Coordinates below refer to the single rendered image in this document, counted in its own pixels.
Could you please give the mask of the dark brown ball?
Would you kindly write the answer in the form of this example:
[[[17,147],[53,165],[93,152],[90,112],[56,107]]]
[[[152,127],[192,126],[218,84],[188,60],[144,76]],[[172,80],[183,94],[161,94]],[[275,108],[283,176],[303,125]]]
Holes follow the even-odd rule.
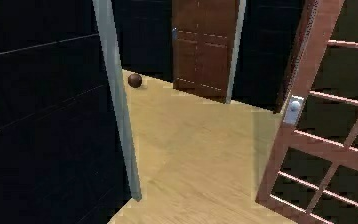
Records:
[[[137,73],[132,73],[129,77],[128,77],[128,84],[130,87],[132,88],[139,88],[142,86],[142,76],[140,74]]]

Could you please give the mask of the brown panelled wooden door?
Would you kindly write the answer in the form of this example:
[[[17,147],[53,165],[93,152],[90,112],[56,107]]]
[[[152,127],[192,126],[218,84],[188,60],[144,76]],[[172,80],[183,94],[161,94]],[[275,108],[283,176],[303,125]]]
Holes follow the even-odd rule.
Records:
[[[172,0],[173,87],[224,103],[239,0]]]

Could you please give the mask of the reddish wooden glazed door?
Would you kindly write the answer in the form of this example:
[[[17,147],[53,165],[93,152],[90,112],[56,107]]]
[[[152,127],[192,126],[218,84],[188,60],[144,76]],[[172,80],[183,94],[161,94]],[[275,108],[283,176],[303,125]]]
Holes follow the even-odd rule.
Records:
[[[283,96],[257,203],[297,224],[358,224],[358,0],[306,0]]]

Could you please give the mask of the silver round door knob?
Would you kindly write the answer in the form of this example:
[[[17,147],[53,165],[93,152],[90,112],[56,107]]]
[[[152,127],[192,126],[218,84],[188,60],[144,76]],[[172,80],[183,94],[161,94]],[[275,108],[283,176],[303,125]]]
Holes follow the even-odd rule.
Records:
[[[287,104],[283,122],[286,124],[295,125],[302,110],[303,103],[303,97],[292,95]]]

